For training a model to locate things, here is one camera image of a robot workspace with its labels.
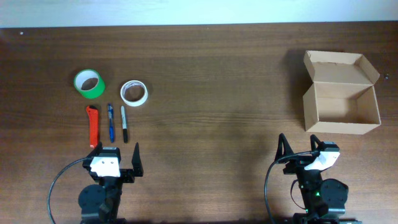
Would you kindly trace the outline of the green tape roll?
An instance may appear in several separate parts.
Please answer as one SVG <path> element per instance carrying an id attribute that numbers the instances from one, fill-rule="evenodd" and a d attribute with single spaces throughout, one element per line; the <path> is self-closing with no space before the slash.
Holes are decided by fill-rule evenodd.
<path id="1" fill-rule="evenodd" d="M 75 89 L 87 99 L 99 97 L 105 90 L 105 83 L 96 70 L 79 71 L 74 78 Z"/>

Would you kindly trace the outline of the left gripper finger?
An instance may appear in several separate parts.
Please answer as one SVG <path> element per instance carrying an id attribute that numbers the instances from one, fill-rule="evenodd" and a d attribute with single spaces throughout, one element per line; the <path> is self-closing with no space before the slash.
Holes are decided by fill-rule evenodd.
<path id="1" fill-rule="evenodd" d="M 139 153 L 139 143 L 137 142 L 134 147 L 134 152 L 132 155 L 132 168 L 135 177 L 142 177 L 144 175 L 144 169 L 142 166 L 142 161 Z"/>
<path id="2" fill-rule="evenodd" d="M 99 142 L 96 147 L 88 154 L 88 158 L 94 158 L 99 155 L 103 148 L 102 142 Z"/>

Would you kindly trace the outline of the orange utility knife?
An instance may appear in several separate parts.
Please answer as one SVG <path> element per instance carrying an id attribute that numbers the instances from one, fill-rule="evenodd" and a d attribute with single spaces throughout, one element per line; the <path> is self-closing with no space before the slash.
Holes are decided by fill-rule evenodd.
<path id="1" fill-rule="evenodd" d="M 90 127 L 90 147 L 95 148 L 99 143 L 99 112 L 94 106 L 87 106 L 86 112 Z"/>

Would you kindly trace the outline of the black sharpie marker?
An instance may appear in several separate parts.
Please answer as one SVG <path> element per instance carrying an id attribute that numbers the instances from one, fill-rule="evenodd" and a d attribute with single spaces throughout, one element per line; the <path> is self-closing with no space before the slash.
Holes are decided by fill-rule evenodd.
<path id="1" fill-rule="evenodd" d="M 126 119 L 126 110 L 124 106 L 121 106 L 121 121 L 123 129 L 123 141 L 124 143 L 128 143 L 127 119 Z"/>

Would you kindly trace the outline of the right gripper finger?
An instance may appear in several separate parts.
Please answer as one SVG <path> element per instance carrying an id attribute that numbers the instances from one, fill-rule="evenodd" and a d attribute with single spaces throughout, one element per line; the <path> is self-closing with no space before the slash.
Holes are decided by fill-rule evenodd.
<path id="1" fill-rule="evenodd" d="M 274 161 L 278 164 L 285 164 L 291 160 L 294 152 L 283 133 L 279 134 L 277 152 Z"/>
<path id="2" fill-rule="evenodd" d="M 322 142 L 319 140 L 316 135 L 312 134 L 310 136 L 310 145 L 312 152 L 320 152 L 322 149 Z"/>

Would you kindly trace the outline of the brown cardboard box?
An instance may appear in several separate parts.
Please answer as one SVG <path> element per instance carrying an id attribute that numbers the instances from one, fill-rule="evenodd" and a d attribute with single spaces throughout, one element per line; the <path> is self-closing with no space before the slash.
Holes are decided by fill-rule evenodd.
<path id="1" fill-rule="evenodd" d="M 381 125 L 380 74 L 363 54 L 308 50 L 303 62 L 313 82 L 303 95 L 307 132 L 366 134 Z"/>

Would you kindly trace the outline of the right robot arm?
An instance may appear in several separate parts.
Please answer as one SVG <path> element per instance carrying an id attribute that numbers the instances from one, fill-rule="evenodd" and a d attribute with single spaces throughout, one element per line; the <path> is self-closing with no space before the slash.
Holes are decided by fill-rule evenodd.
<path id="1" fill-rule="evenodd" d="M 294 153 L 284 134 L 279 134 L 274 162 L 285 164 L 283 173 L 295 175 L 303 199 L 305 213 L 295 213 L 292 223 L 326 224 L 359 223 L 355 219 L 341 219 L 346 213 L 345 203 L 349 187 L 336 179 L 323 179 L 322 172 L 334 165 L 340 149 L 332 141 L 310 136 L 311 150 Z"/>

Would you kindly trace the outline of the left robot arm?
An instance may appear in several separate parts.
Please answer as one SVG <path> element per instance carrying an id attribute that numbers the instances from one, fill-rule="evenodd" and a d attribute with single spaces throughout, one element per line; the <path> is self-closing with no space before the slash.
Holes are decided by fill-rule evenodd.
<path id="1" fill-rule="evenodd" d="M 132 168 L 122 169 L 120 149 L 104 147 L 99 143 L 83 161 L 83 168 L 95 181 L 78 196 L 82 223 L 126 223 L 118 217 L 124 184 L 133 184 L 136 177 L 144 175 L 139 144 L 134 146 Z"/>

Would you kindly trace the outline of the blue pen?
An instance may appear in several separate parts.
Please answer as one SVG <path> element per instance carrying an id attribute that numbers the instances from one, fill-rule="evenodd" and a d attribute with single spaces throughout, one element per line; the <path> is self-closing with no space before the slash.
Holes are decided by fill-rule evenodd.
<path id="1" fill-rule="evenodd" d="M 114 142 L 114 111 L 111 103 L 107 105 L 108 109 L 108 120 L 109 120 L 109 138 L 111 142 Z"/>

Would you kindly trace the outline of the white masking tape roll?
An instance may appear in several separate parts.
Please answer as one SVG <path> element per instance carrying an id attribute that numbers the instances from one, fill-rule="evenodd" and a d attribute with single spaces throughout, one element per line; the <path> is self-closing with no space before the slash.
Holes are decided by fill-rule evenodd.
<path id="1" fill-rule="evenodd" d="M 121 87 L 120 95 L 125 104 L 137 107 L 146 102 L 149 92 L 143 82 L 130 80 Z"/>

